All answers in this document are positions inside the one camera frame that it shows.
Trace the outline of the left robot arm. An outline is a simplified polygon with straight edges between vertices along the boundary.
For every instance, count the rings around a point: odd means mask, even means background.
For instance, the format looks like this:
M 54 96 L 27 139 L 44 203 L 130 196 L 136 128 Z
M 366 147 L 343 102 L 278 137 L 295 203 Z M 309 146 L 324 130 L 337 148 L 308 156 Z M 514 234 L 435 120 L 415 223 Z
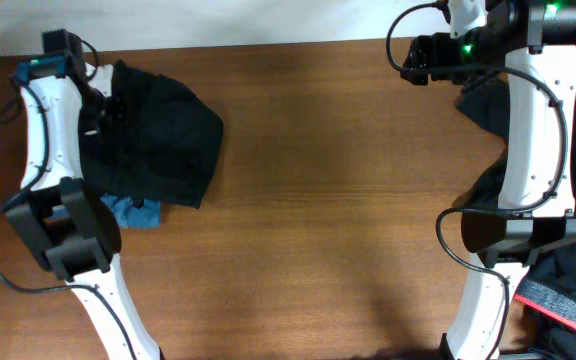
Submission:
M 121 269 L 119 226 L 85 184 L 80 140 L 125 116 L 110 66 L 88 64 L 86 42 L 65 29 L 42 35 L 42 54 L 13 75 L 27 115 L 20 191 L 3 212 L 40 268 L 84 307 L 111 359 L 160 359 Z

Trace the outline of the black trousers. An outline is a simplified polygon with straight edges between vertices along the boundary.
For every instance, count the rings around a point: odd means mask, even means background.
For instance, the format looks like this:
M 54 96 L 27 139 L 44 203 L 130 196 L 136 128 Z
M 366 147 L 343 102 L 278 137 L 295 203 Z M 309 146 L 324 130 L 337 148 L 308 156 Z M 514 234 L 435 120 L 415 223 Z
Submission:
M 198 208 L 214 176 L 223 120 L 185 84 L 119 60 L 111 93 L 125 117 L 80 138 L 85 183 L 100 193 Z

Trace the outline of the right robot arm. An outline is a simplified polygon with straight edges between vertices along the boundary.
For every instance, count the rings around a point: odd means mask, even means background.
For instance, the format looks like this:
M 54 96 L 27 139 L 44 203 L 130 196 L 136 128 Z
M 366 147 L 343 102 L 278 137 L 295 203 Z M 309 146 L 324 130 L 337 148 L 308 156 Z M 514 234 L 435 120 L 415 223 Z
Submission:
M 496 359 L 513 296 L 538 256 L 576 242 L 571 143 L 576 1 L 437 1 L 449 31 L 416 38 L 398 72 L 477 87 L 506 74 L 507 163 L 497 203 L 460 207 L 468 276 L 443 359 Z

